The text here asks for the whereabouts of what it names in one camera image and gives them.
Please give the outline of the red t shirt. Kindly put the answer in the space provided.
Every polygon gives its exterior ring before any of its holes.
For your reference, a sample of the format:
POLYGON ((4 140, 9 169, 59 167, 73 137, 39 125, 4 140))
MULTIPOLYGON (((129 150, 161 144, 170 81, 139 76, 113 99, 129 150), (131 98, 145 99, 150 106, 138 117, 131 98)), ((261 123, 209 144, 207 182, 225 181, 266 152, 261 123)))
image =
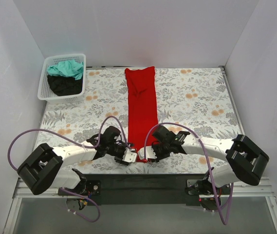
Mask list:
POLYGON ((149 130, 158 124, 155 67, 125 69, 128 87, 128 140, 139 151, 149 130))

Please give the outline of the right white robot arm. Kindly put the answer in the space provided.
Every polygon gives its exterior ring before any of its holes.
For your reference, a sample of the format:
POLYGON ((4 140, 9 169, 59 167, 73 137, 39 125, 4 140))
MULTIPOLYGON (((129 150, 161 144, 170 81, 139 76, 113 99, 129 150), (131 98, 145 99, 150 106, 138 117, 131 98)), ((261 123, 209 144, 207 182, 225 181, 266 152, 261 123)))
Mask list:
POLYGON ((155 141, 139 150, 141 159, 159 162, 175 153, 203 155, 225 162, 219 168, 209 166, 203 179, 186 189, 194 195, 219 195, 223 186, 239 181, 257 186, 269 162, 268 155, 249 137, 241 134, 234 139, 199 138, 191 130, 175 134, 164 125, 157 125, 148 135, 155 141))

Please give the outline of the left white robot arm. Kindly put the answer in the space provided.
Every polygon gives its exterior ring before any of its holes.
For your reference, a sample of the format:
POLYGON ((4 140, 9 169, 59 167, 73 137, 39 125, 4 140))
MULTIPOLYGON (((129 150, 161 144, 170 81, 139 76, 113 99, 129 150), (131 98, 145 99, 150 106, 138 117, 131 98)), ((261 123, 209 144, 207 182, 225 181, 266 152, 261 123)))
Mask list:
POLYGON ((17 174, 34 195, 42 194, 51 187, 64 188, 75 195, 86 195, 92 188, 85 175, 75 168, 67 171, 65 167, 106 155, 126 166, 135 162, 137 154, 133 145, 119 139, 120 135, 119 129, 110 126, 104 133, 71 146, 51 147, 42 143, 17 168, 17 174))

